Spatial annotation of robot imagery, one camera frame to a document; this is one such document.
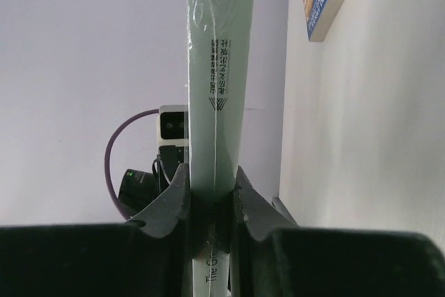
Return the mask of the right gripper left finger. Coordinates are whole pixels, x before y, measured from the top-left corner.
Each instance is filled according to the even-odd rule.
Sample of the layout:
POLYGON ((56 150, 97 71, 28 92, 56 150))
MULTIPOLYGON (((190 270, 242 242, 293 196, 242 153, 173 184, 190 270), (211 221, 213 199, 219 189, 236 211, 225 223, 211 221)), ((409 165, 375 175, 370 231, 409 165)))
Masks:
POLYGON ((179 165, 125 223, 1 228, 2 296, 189 296, 191 193, 179 165))

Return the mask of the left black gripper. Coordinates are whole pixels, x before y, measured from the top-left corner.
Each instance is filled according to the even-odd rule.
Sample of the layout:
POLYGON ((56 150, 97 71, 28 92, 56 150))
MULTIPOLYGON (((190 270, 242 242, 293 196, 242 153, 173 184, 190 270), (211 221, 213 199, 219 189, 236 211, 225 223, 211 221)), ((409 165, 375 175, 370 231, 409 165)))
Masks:
POLYGON ((150 172, 127 169, 120 184, 118 200, 130 217, 142 211, 169 187, 186 154, 187 145, 160 146, 150 172))

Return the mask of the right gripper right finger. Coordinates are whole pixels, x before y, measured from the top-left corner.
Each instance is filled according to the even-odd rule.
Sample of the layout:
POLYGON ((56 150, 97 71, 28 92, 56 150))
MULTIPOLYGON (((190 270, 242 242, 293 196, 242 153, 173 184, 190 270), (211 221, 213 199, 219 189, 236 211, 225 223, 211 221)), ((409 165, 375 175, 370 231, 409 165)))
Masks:
POLYGON ((444 255, 415 232, 301 227, 238 170, 235 296, 443 296, 444 255))

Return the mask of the pale green booklet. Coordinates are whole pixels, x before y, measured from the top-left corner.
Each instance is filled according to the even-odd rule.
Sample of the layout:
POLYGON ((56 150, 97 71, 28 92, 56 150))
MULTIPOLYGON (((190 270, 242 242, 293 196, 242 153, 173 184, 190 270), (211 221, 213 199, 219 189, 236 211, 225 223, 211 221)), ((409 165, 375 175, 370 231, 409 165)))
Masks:
POLYGON ((226 296, 254 0, 187 0, 193 295, 226 296))

